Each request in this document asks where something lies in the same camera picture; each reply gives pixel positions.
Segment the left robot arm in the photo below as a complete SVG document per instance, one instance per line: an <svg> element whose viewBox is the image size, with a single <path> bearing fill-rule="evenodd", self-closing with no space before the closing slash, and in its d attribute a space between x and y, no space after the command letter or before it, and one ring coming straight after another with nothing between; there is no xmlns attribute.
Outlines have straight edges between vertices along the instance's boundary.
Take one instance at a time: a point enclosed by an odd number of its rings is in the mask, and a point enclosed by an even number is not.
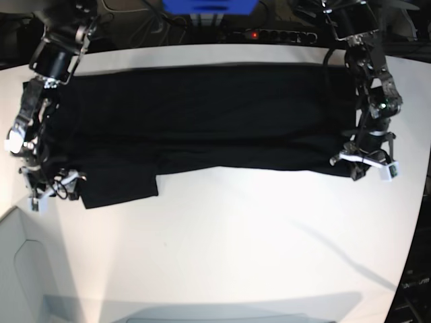
<svg viewBox="0 0 431 323"><path fill-rule="evenodd" d="M350 141L329 163L347 162L352 180L376 168L381 179L390 182L399 175L399 164L393 150L382 146L393 147L396 136L389 125L403 100L387 66L376 18L367 1L321 1L319 11L335 39L347 44L344 62L356 80L355 107L361 112L357 127L346 133Z"/></svg>

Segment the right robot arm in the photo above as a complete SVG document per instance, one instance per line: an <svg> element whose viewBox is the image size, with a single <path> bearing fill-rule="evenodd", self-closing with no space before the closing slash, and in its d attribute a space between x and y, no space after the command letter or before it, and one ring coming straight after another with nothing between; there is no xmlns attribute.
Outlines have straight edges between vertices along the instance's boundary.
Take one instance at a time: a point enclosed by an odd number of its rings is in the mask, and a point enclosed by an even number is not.
<svg viewBox="0 0 431 323"><path fill-rule="evenodd" d="M40 44L29 62L34 76L25 85L20 109L6 136L5 149L21 159L19 173L28 189L28 206L41 212L49 197L76 195L78 180L86 175L58 168L50 160L46 126L59 108L59 91L67 85L87 53L97 29L96 1L2 1L1 12L32 13L44 25Z"/></svg>

